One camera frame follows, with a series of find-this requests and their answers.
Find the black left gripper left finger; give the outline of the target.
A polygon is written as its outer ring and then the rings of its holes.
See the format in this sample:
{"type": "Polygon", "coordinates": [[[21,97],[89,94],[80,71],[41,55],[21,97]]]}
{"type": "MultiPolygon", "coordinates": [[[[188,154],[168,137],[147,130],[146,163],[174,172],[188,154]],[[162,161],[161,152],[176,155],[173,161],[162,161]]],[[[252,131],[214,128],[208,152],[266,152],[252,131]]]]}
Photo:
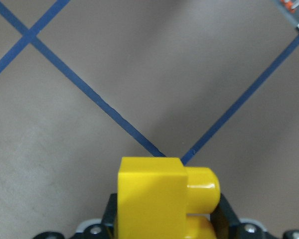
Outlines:
{"type": "Polygon", "coordinates": [[[114,239],[117,225],[117,206],[118,194],[113,193],[109,196],[103,217],[101,220],[102,232],[105,239],[114,239]]]}

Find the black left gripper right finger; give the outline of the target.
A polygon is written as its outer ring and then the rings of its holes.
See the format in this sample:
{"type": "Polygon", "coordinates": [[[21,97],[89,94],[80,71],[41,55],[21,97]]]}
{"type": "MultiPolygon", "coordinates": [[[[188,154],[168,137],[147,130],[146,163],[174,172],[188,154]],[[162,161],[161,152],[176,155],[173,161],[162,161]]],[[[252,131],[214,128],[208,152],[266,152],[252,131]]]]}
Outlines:
{"type": "Polygon", "coordinates": [[[237,215],[222,193],[218,205],[210,214],[210,221],[214,228],[236,228],[240,224],[237,215]]]}

